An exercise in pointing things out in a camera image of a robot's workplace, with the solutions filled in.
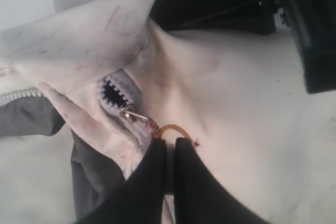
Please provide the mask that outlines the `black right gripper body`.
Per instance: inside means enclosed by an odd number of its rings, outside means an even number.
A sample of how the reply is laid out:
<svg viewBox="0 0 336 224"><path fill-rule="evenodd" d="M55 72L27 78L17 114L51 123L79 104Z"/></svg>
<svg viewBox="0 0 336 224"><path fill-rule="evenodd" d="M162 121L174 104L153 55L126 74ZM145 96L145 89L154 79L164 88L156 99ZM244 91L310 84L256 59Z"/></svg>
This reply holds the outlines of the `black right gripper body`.
<svg viewBox="0 0 336 224"><path fill-rule="evenodd" d="M301 58L306 91L335 90L335 0L263 0L290 28Z"/></svg>

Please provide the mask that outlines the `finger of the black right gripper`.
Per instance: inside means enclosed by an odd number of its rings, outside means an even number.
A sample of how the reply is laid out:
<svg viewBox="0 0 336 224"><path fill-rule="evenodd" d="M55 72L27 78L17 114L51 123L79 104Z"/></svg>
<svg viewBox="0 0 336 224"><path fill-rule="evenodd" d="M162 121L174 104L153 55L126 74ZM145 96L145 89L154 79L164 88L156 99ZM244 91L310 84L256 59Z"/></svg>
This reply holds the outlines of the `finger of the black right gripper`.
<svg viewBox="0 0 336 224"><path fill-rule="evenodd" d="M259 35L276 31L270 0L155 0L150 17L164 30L234 29Z"/></svg>

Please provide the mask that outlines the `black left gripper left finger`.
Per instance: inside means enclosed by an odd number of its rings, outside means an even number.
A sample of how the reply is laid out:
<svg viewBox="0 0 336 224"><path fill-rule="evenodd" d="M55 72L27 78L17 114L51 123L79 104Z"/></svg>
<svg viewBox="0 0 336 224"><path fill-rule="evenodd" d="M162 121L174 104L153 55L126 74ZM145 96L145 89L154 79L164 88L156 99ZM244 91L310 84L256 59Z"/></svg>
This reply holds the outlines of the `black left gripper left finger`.
<svg viewBox="0 0 336 224"><path fill-rule="evenodd" d="M135 171L96 210L77 223L173 223L164 201L166 142L151 143Z"/></svg>

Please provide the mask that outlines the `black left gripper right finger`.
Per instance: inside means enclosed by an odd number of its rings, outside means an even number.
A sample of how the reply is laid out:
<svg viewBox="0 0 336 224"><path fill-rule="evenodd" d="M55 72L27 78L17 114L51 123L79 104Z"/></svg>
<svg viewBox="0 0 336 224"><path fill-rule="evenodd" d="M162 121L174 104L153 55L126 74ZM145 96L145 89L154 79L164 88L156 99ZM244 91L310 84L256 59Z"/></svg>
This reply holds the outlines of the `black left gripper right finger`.
<svg viewBox="0 0 336 224"><path fill-rule="evenodd" d="M176 223L262 223L211 174L190 140L167 145L167 186Z"/></svg>

